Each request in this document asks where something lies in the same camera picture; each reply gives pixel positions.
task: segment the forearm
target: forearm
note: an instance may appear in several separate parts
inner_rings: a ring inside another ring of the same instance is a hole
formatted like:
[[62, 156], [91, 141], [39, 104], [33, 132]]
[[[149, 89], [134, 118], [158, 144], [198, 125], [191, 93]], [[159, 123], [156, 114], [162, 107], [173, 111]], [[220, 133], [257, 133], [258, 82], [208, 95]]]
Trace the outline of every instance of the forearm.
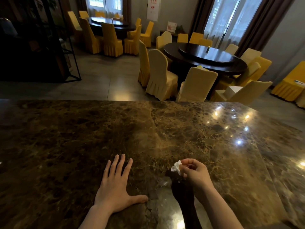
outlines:
[[198, 199], [204, 206], [214, 229], [243, 228], [234, 212], [215, 188], [203, 188], [204, 194]]
[[111, 213], [105, 207], [93, 205], [79, 229], [104, 229]]

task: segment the left hand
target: left hand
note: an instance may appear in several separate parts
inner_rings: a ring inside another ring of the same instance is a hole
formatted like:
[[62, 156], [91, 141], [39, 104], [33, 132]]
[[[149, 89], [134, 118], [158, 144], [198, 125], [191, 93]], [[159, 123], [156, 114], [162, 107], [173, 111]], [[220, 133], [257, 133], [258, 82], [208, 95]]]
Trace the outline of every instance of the left hand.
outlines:
[[94, 200], [94, 205], [108, 209], [111, 214], [122, 211], [133, 204], [145, 203], [148, 201], [146, 195], [130, 196], [127, 193], [126, 186], [129, 171], [132, 166], [132, 159], [129, 159], [122, 175], [121, 173], [125, 161], [125, 155], [122, 154], [121, 160], [117, 165], [118, 160], [119, 155], [115, 155], [112, 165], [110, 160], [107, 162], [101, 186], [99, 187]]

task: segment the right hand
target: right hand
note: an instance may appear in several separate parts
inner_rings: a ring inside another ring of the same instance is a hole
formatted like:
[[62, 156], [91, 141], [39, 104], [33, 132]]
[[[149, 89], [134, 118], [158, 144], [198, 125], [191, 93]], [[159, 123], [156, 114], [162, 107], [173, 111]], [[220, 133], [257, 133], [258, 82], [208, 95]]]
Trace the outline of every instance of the right hand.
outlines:
[[194, 191], [204, 191], [214, 188], [207, 167], [196, 159], [186, 158], [181, 160], [179, 166], [181, 175], [187, 178], [194, 187]]

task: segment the crumpled tissue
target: crumpled tissue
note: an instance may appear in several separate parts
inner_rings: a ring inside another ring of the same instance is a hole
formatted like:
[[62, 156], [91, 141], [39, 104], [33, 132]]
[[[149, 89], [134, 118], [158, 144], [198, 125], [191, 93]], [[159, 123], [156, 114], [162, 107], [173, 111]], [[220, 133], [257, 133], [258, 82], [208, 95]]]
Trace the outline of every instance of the crumpled tissue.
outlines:
[[180, 169], [179, 169], [179, 166], [182, 165], [181, 161], [177, 161], [173, 166], [172, 168], [170, 169], [172, 172], [178, 172], [178, 174], [181, 176], [181, 173], [180, 173]]

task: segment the poster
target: poster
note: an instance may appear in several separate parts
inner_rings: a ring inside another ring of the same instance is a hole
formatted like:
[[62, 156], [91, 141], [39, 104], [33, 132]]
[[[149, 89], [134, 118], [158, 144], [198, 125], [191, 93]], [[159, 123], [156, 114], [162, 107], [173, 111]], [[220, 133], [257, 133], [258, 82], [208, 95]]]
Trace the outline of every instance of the poster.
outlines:
[[177, 23], [172, 23], [172, 22], [167, 23], [167, 31], [175, 33], [176, 28], [177, 28]]
[[147, 5], [147, 19], [151, 21], [158, 21], [159, 7], [161, 0], [148, 0]]

